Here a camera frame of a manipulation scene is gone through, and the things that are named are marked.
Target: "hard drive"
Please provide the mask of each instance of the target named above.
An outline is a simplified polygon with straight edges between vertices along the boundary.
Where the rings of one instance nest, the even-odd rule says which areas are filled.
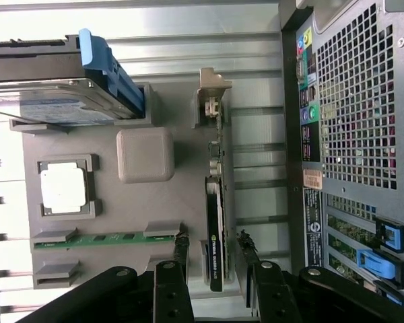
[[[66,38],[0,42],[0,114],[68,127],[143,118],[143,92],[105,39]]]

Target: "blue plastic clip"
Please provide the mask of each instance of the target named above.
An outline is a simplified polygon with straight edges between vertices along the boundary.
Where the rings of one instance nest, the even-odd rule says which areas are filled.
[[[395,278],[395,265],[371,250],[358,250],[358,266],[376,276],[393,279]]]
[[[393,301],[394,303],[397,303],[397,304],[399,304],[399,305],[403,305],[403,302],[402,302],[402,301],[400,301],[399,299],[396,299],[396,298],[393,297],[392,295],[386,294],[386,297],[387,297],[389,300]]]
[[[399,229],[395,229],[393,227],[385,226],[384,227],[386,230],[386,235],[387,239],[385,241],[385,244],[388,246],[400,250],[401,249],[401,232]]]
[[[119,92],[145,116],[145,104],[141,90],[133,83],[125,70],[112,55],[112,50],[102,37],[92,36],[88,29],[79,31],[82,66],[102,71],[108,78],[109,92],[118,97]]]

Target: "metal bracket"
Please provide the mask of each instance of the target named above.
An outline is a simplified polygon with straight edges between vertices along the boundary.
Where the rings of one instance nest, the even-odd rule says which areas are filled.
[[[224,92],[232,88],[231,81],[225,81],[220,74],[215,74],[212,67],[200,70],[200,86],[197,92],[199,107],[205,107],[205,115],[215,118],[220,111],[220,102]]]
[[[174,261],[181,264],[184,280],[187,283],[189,279],[189,235],[185,232],[180,232],[175,236]]]
[[[34,288],[68,288],[79,276],[79,261],[45,264],[33,274]]]
[[[67,128],[49,123],[24,123],[18,120],[9,120],[9,128],[11,131],[19,131],[21,133],[30,133],[31,135],[46,135],[56,133],[66,133]]]
[[[241,294],[244,296],[246,307],[251,307],[253,264],[259,262],[253,239],[244,230],[237,234],[236,276],[240,282]]]
[[[384,0],[384,12],[404,12],[404,0]]]

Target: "blue latch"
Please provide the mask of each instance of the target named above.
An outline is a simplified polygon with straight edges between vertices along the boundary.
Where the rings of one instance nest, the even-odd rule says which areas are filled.
[[[358,250],[358,266],[385,279],[395,278],[395,265],[371,250]]]
[[[385,248],[396,253],[404,252],[403,224],[384,217],[376,217],[376,237]]]
[[[399,229],[395,229],[393,227],[385,226],[385,232],[387,239],[384,241],[385,244],[394,248],[395,250],[401,249],[401,232]]]
[[[386,297],[393,301],[394,303],[397,303],[398,305],[403,305],[403,302],[400,301],[399,299],[396,299],[395,297],[393,297],[392,295],[386,294]]]
[[[79,31],[79,45],[84,69],[101,71],[107,76],[109,92],[116,98],[124,96],[145,116],[145,104],[141,90],[133,83],[119,62],[113,57],[112,50],[105,39],[92,36],[88,29]]]

